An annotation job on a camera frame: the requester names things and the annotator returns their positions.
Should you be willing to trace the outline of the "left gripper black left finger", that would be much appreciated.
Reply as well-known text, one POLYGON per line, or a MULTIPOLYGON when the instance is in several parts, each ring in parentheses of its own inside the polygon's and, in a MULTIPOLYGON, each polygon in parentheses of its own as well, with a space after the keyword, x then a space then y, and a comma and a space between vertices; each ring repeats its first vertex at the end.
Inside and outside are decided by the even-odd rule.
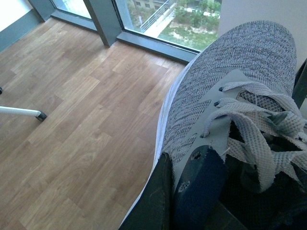
POLYGON ((172 164, 163 152, 144 191, 120 226, 121 230, 170 229, 172 164))

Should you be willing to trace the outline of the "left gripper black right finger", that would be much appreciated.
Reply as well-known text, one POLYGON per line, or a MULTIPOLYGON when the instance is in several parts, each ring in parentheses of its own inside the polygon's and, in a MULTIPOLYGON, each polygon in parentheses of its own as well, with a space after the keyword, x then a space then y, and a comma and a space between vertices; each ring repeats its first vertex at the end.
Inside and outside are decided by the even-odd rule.
POLYGON ((244 230, 219 201, 228 170, 209 146, 196 148, 188 157, 173 199, 175 230, 244 230))

